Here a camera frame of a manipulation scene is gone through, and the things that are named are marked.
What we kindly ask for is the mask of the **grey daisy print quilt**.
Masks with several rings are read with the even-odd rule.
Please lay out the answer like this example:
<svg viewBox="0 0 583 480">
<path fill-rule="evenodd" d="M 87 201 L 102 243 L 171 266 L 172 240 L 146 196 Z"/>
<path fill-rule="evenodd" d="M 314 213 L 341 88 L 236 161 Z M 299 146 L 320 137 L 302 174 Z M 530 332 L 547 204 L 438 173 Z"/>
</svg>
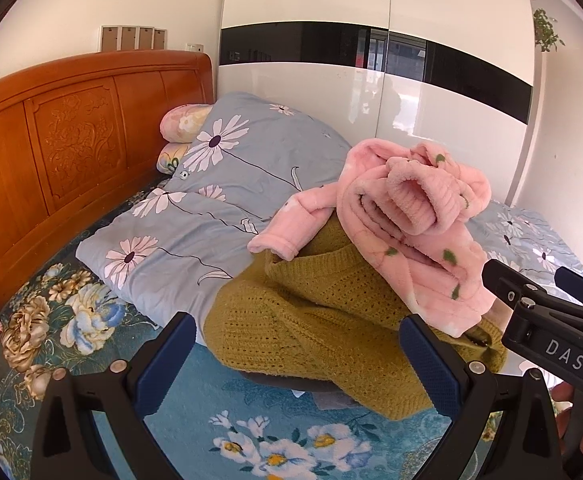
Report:
<svg viewBox="0 0 583 480">
<path fill-rule="evenodd" d="M 249 266 L 248 242 L 288 198 L 339 177 L 349 143 L 299 110 L 248 93 L 219 99 L 172 177 L 82 240 L 95 275 L 70 297 L 65 344 L 99 348 L 134 307 L 157 325 L 202 323 Z"/>
</svg>

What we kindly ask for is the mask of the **white glossy wardrobe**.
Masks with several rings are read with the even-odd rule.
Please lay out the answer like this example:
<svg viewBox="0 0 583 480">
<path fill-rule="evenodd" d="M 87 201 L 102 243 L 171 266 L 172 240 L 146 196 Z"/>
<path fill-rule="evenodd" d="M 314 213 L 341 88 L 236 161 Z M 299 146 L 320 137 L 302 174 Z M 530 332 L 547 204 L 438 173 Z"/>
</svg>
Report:
<svg viewBox="0 0 583 480">
<path fill-rule="evenodd" d="M 507 200 L 529 122 L 530 0 L 224 0 L 218 90 L 302 110 L 350 142 L 433 141 Z"/>
</svg>

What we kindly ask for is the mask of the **green potted plant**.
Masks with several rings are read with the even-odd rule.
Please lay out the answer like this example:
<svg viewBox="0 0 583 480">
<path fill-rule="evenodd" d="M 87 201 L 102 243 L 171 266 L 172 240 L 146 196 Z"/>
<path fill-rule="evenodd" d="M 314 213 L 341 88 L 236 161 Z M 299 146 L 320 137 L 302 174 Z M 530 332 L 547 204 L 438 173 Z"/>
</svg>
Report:
<svg viewBox="0 0 583 480">
<path fill-rule="evenodd" d="M 554 24 L 555 18 L 549 16 L 544 9 L 535 9 L 532 14 L 534 28 L 534 44 L 542 52 L 557 51 L 565 43 L 558 36 Z"/>
</svg>

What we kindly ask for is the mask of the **teal floral bed blanket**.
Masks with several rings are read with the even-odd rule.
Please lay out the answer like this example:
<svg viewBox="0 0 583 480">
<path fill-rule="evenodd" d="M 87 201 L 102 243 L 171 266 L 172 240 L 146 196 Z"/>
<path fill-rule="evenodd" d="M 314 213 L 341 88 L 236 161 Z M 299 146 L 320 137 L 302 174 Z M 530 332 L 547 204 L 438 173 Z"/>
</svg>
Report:
<svg viewBox="0 0 583 480">
<path fill-rule="evenodd" d="M 58 367 L 98 373 L 134 356 L 159 328 L 120 300 L 68 245 L 0 311 L 0 469 L 30 474 L 45 389 Z M 315 393 L 265 387 L 192 352 L 147 426 L 186 479 L 410 479 L 448 419 L 392 422 L 365 408 L 323 407 Z"/>
</svg>

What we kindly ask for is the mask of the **olive green knit sweater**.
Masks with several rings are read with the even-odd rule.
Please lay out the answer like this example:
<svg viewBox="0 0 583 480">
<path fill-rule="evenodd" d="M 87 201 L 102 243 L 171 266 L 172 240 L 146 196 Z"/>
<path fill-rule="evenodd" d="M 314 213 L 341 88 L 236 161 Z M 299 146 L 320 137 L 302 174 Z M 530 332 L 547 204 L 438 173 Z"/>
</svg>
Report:
<svg viewBox="0 0 583 480">
<path fill-rule="evenodd" d="M 255 255 L 220 289 L 202 333 L 233 370 L 331 382 L 399 420 L 431 405 L 399 344 L 409 313 L 330 218 L 293 260 Z"/>
</svg>

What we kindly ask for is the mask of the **wall picture frames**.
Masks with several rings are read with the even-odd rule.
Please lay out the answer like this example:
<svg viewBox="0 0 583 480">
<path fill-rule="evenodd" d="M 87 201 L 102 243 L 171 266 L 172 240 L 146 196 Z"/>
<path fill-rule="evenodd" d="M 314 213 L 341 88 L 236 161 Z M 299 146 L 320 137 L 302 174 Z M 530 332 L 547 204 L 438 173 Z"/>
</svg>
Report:
<svg viewBox="0 0 583 480">
<path fill-rule="evenodd" d="M 101 52 L 164 50 L 166 30 L 145 26 L 102 26 Z"/>
</svg>

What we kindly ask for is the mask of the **pink fleece pajama pants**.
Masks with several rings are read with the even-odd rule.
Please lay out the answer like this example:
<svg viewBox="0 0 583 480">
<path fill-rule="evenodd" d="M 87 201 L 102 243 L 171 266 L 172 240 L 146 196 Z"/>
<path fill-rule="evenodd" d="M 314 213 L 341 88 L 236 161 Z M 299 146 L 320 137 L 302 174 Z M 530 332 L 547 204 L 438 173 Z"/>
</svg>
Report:
<svg viewBox="0 0 583 480">
<path fill-rule="evenodd" d="M 248 249 L 293 260 L 336 216 L 406 307 L 457 338 L 493 302 L 481 278 L 487 255 L 466 226 L 491 195 L 481 170 L 456 162 L 440 145 L 369 139 L 351 148 L 336 182 L 288 198 Z"/>
</svg>

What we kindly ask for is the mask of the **yellow floral pillow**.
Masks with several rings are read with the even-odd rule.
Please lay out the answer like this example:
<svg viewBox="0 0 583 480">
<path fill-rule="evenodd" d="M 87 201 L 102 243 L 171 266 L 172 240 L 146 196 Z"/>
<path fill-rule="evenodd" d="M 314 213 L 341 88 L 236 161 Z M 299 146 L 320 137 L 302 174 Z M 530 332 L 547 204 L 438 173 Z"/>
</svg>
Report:
<svg viewBox="0 0 583 480">
<path fill-rule="evenodd" d="M 162 174 L 174 174 L 180 161 L 189 151 L 189 143 L 168 143 L 162 148 L 157 162 L 157 170 Z"/>
</svg>

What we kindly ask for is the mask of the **orange wooden headboard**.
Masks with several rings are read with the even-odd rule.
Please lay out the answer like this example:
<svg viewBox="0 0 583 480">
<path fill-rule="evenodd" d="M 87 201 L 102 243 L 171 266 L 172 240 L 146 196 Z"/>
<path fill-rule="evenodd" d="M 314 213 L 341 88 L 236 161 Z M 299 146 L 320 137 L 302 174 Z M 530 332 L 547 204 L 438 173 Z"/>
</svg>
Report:
<svg viewBox="0 0 583 480">
<path fill-rule="evenodd" d="M 156 179 L 166 112 L 213 99 L 209 56 L 187 51 L 83 54 L 0 79 L 0 308 Z"/>
</svg>

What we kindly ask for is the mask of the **pink floral pillow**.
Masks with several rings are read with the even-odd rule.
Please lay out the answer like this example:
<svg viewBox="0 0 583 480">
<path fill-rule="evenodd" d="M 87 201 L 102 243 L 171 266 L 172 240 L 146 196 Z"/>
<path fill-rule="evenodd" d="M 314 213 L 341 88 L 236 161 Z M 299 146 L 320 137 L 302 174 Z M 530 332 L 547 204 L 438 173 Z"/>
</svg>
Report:
<svg viewBox="0 0 583 480">
<path fill-rule="evenodd" d="M 211 110 L 209 104 L 187 104 L 172 108 L 161 119 L 159 129 L 162 138 L 170 143 L 192 143 Z"/>
</svg>

